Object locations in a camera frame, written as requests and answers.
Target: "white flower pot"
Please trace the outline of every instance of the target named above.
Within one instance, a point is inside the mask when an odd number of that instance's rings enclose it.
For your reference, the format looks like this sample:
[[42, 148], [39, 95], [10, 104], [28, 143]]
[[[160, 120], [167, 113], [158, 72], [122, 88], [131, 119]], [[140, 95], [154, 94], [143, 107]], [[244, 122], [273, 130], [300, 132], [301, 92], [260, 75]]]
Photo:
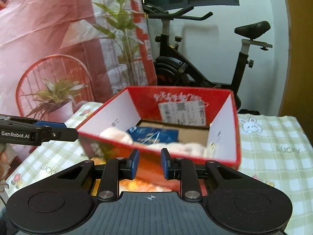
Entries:
[[64, 123], [74, 115], [72, 102], [68, 102], [61, 108], [49, 113], [46, 121]]

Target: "white shipping label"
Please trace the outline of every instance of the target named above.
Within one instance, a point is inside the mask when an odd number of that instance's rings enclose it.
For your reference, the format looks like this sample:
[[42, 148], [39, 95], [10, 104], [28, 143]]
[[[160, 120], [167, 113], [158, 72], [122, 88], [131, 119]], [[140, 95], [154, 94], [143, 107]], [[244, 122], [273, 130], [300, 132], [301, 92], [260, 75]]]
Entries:
[[204, 103], [201, 100], [159, 103], [162, 121], [171, 124], [205, 126]]

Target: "red chair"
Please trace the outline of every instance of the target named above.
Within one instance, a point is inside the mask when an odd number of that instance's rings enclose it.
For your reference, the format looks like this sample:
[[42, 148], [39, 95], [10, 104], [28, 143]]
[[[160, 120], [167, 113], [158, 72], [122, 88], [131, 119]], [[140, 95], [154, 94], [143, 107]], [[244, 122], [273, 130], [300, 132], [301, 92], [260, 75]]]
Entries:
[[[51, 55], [31, 65], [18, 82], [15, 99], [20, 116], [26, 116], [38, 105], [38, 101], [35, 101], [35, 96], [31, 94], [47, 89], [42, 79], [55, 83], [65, 78], [70, 78], [72, 81], [78, 81], [80, 84], [87, 85], [86, 88], [80, 90], [80, 95], [74, 97], [74, 112], [84, 102], [94, 101], [91, 77], [86, 66], [73, 56], [62, 54]], [[31, 115], [30, 117], [39, 119], [39, 115], [36, 117]]]

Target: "green and white tablecloth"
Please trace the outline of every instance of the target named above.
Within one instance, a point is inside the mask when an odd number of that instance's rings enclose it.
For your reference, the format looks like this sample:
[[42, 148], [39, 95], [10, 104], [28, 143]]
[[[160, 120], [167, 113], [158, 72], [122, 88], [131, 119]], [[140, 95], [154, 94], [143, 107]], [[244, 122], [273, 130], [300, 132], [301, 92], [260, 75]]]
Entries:
[[289, 196], [293, 212], [285, 230], [288, 235], [312, 235], [313, 149], [300, 124], [294, 117], [239, 114], [238, 119], [239, 171]]
[[[101, 103], [84, 104], [67, 122], [75, 128]], [[286, 193], [293, 214], [287, 235], [313, 234], [313, 149], [293, 117], [238, 115], [242, 148], [239, 171]], [[50, 141], [38, 147], [7, 179], [10, 197], [18, 189], [87, 157], [75, 142]]]

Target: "exercise bike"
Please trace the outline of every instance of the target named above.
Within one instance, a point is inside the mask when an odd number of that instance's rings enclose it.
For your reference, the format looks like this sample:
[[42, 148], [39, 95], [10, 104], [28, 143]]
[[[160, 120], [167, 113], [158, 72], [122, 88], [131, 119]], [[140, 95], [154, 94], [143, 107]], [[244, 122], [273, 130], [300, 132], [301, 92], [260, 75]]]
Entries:
[[176, 44], [173, 47], [169, 44], [169, 29], [170, 21], [174, 19], [187, 19], [203, 21], [213, 15], [212, 12], [207, 13], [203, 17], [185, 16], [187, 12], [193, 10], [193, 6], [188, 6], [175, 13], [169, 13], [164, 9], [151, 5], [143, 4], [143, 9], [148, 18], [162, 20], [162, 33], [155, 37], [155, 41], [160, 43], [160, 55], [154, 62], [154, 67], [157, 75], [158, 85], [166, 86], [194, 86], [194, 87], [210, 87], [230, 89], [234, 92], [237, 109], [241, 106], [241, 101], [238, 97], [238, 90], [244, 75], [246, 65], [249, 68], [253, 67], [254, 61], [248, 61], [248, 52], [250, 45], [260, 46], [262, 50], [268, 50], [273, 45], [266, 42], [255, 41], [271, 26], [267, 21], [261, 21], [255, 24], [240, 26], [235, 28], [235, 33], [248, 39], [242, 39], [242, 47], [239, 52], [237, 65], [235, 68], [233, 80], [231, 84], [210, 82], [190, 61], [188, 61], [179, 51], [179, 43], [182, 37], [175, 36]]

